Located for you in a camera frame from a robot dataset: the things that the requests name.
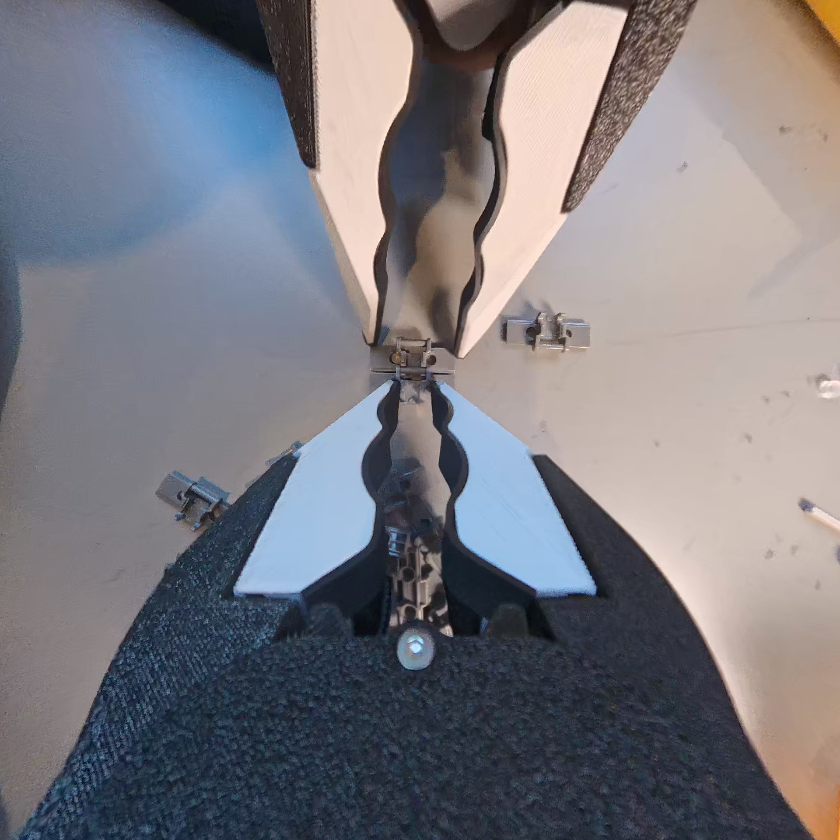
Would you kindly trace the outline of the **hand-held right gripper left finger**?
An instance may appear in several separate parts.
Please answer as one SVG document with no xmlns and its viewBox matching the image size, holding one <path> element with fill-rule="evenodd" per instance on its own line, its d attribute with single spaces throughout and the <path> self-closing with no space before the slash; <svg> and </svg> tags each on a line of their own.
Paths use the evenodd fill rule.
<svg viewBox="0 0 840 840">
<path fill-rule="evenodd" d="M 286 459 L 288 475 L 234 582 L 237 598 L 320 605 L 353 621 L 385 588 L 380 488 L 391 466 L 401 386 L 380 385 Z"/>
</svg>

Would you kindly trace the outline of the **scatter of black red pins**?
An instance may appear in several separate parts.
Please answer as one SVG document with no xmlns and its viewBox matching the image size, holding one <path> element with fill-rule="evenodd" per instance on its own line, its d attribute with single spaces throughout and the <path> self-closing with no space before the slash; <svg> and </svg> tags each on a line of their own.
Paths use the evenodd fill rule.
<svg viewBox="0 0 840 840">
<path fill-rule="evenodd" d="M 819 374 L 815 378 L 816 392 L 819 397 L 827 400 L 839 397 L 839 379 L 837 375 Z M 810 519 L 839 534 L 839 518 L 819 507 L 814 502 L 800 498 L 799 509 Z"/>
</svg>

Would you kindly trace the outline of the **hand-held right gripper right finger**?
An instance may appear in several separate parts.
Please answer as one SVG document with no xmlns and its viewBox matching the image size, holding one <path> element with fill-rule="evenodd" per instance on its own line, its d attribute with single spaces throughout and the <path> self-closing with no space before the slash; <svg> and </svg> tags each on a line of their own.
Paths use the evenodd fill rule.
<svg viewBox="0 0 840 840">
<path fill-rule="evenodd" d="M 454 635 L 555 636 L 553 612 L 597 606 L 597 575 L 550 486 L 551 463 L 451 385 L 431 396 Z"/>
</svg>

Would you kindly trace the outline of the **single grey track link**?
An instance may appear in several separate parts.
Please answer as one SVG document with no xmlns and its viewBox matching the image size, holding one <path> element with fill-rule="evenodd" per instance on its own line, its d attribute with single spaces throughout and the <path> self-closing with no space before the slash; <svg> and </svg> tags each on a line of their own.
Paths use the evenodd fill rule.
<svg viewBox="0 0 840 840">
<path fill-rule="evenodd" d="M 527 346 L 534 351 L 583 351 L 591 346 L 592 328 L 580 318 L 541 311 L 534 318 L 505 318 L 501 335 L 508 344 Z"/>
</svg>

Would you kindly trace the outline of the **yellow storage bin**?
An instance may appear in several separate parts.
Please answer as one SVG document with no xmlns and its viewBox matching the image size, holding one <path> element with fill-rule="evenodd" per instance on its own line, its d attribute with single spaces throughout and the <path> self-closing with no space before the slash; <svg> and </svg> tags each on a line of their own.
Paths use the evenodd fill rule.
<svg viewBox="0 0 840 840">
<path fill-rule="evenodd" d="M 839 45 L 840 39 L 840 3 L 835 0 L 808 0 L 806 5 L 812 11 L 820 25 Z"/>
</svg>

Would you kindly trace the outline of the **grey desk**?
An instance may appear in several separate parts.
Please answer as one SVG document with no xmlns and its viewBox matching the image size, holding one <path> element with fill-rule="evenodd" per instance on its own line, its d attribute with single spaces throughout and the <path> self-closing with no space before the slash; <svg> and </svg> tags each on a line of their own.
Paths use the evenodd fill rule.
<svg viewBox="0 0 840 840">
<path fill-rule="evenodd" d="M 838 53 L 800 5 L 700 2 L 673 63 L 455 386 L 668 576 L 815 837 L 838 799 Z M 189 543 L 366 395 L 277 82 L 153 2 L 2 2 L 2 837 Z"/>
</svg>

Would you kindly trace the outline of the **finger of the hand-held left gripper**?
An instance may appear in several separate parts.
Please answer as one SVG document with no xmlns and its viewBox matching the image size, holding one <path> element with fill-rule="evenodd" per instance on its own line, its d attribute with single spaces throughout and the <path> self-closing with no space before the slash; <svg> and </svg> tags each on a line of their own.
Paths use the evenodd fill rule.
<svg viewBox="0 0 840 840">
<path fill-rule="evenodd" d="M 378 344 L 396 222 L 389 159 L 417 93 L 422 42 L 404 2 L 311 5 L 318 198 L 364 341 Z"/>
<path fill-rule="evenodd" d="M 569 213 L 565 198 L 630 6 L 558 3 L 500 61 L 490 104 L 496 174 L 459 305 L 459 359 L 494 324 Z"/>
</svg>

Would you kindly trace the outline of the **small grey track link cluster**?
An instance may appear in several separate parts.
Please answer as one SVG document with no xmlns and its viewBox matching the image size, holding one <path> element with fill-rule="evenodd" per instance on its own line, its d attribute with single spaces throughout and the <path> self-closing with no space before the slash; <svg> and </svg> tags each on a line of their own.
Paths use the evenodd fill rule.
<svg viewBox="0 0 840 840">
<path fill-rule="evenodd" d="M 422 621 L 452 637 L 441 574 L 443 527 L 427 503 L 426 489 L 426 470 L 418 458 L 405 456 L 392 463 L 381 488 L 389 582 L 380 615 L 384 628 Z M 178 471 L 163 478 L 155 494 L 175 509 L 177 522 L 195 532 L 214 524 L 230 507 L 228 493 L 209 479 L 191 479 Z"/>
</svg>

